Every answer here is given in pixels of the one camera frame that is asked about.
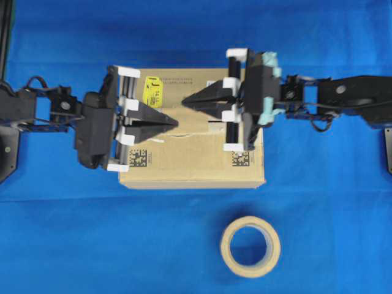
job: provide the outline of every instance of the masking tape roll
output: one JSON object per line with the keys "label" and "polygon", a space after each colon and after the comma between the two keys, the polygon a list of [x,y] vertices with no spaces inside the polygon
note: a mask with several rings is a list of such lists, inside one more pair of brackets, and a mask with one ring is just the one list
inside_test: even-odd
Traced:
{"label": "masking tape roll", "polygon": [[[265,238],[265,255],[255,265],[240,265],[235,261],[230,250],[234,234],[244,227],[252,227],[259,230]],[[265,220],[255,216],[245,216],[235,220],[226,228],[220,241],[220,253],[233,273],[242,277],[261,277],[275,267],[281,254],[281,242],[274,228]]]}

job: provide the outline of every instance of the black cable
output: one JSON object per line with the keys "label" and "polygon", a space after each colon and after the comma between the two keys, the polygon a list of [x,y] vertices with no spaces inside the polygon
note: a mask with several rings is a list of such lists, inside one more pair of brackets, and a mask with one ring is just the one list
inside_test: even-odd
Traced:
{"label": "black cable", "polygon": [[27,81],[25,88],[30,88],[30,84],[31,84],[31,82],[34,81],[34,80],[39,81],[39,83],[41,84],[41,87],[42,87],[43,89],[47,89],[47,88],[48,88],[47,82],[46,82],[42,77],[40,77],[39,75],[35,75],[35,76],[31,77],[31,78]]}
{"label": "black cable", "polygon": [[15,123],[15,124],[26,123],[27,125],[35,126],[34,124],[29,123],[28,121],[40,121],[42,123],[48,124],[49,126],[66,126],[69,123],[71,123],[72,121],[79,121],[79,120],[82,120],[84,118],[85,117],[83,115],[82,116],[75,116],[73,118],[69,118],[65,122],[48,121],[47,119],[43,119],[43,118],[27,118],[27,119],[24,119],[24,120],[21,120],[21,121],[3,122],[3,123],[0,123],[0,126],[7,126],[10,123]]}
{"label": "black cable", "polygon": [[328,120],[326,121],[326,126],[325,126],[325,128],[322,129],[321,127],[317,126],[317,125],[314,123],[314,120],[313,120],[313,119],[314,119],[314,117],[311,116],[310,121],[311,121],[312,127],[313,127],[313,129],[315,129],[317,132],[320,132],[320,133],[324,133],[324,132],[328,131],[328,130],[330,129],[331,125],[332,125],[332,119],[328,119]]}
{"label": "black cable", "polygon": [[392,104],[391,101],[384,101],[384,102],[379,102],[379,103],[370,103],[370,104],[364,104],[364,105],[358,105],[358,106],[333,106],[333,105],[328,105],[328,104],[320,104],[320,103],[311,103],[311,102],[281,102],[277,101],[275,102],[276,105],[303,105],[303,106],[316,106],[316,107],[322,107],[322,108],[328,108],[328,109],[335,109],[335,110],[340,110],[340,109],[362,109],[362,108],[368,108],[368,107],[377,107],[377,106],[382,106],[386,104]]}

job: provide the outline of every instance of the yellow label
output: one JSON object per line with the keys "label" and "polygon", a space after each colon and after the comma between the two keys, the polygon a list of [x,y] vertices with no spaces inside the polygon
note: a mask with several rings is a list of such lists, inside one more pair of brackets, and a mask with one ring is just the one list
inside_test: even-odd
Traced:
{"label": "yellow label", "polygon": [[158,77],[146,77],[143,102],[154,108],[161,107],[163,90],[164,84]]}

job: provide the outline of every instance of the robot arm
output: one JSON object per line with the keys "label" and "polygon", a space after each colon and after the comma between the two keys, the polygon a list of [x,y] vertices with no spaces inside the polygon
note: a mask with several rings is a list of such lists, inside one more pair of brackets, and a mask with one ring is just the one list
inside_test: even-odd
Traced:
{"label": "robot arm", "polygon": [[[128,148],[175,128],[178,122],[135,99],[140,71],[109,66],[99,92],[86,93],[83,102],[71,95],[70,87],[48,88],[41,77],[14,91],[0,81],[0,181],[17,167],[20,132],[68,132],[75,129],[78,160],[87,168],[126,172]],[[38,80],[42,88],[30,84]],[[50,119],[36,117],[37,99],[50,100]],[[112,151],[112,142],[116,150]]]}
{"label": "robot arm", "polygon": [[[327,131],[341,114],[359,115],[375,129],[392,125],[392,77],[333,80],[289,75],[282,81],[274,52],[234,48],[226,55],[228,77],[183,100],[185,107],[227,123],[225,151],[253,150],[259,128],[272,126],[279,113],[285,113],[288,119],[309,120],[318,132]],[[246,63],[242,82],[241,63]],[[317,87],[317,103],[305,102],[307,86]],[[316,113],[311,113],[308,106],[316,106]],[[325,127],[319,127],[316,121],[324,122]]]}

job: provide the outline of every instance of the blue tablecloth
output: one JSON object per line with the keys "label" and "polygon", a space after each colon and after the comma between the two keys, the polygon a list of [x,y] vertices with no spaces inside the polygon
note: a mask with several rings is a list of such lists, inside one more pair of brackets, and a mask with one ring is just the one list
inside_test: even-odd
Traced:
{"label": "blue tablecloth", "polygon": [[[387,0],[19,0],[7,80],[41,75],[81,99],[109,64],[226,67],[230,47],[278,52],[284,75],[392,75],[391,28]],[[0,186],[1,293],[392,290],[392,176],[382,131],[359,117],[325,134],[279,117],[256,190],[129,190],[79,165],[73,140],[22,135]],[[281,238],[260,279],[233,275],[219,253],[224,227],[248,214]]]}

